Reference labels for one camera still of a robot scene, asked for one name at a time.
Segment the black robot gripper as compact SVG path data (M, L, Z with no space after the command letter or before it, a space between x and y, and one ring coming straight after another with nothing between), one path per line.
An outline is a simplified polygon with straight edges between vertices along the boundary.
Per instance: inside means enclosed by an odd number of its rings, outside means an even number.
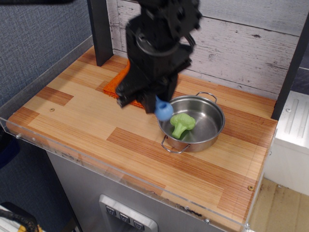
M124 108L137 100L147 114L156 108L156 95L169 101L177 85L178 73L191 65L193 37L189 44L176 42L168 50L159 51L143 36L126 36L130 69L116 88L117 104Z

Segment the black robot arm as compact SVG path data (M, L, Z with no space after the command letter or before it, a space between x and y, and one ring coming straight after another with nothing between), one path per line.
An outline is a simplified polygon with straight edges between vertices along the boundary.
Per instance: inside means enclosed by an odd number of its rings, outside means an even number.
M191 31L200 27L197 0L140 0L140 14L126 25L129 71L118 84L117 103L133 101L154 113L157 99L170 101L178 74L191 65Z

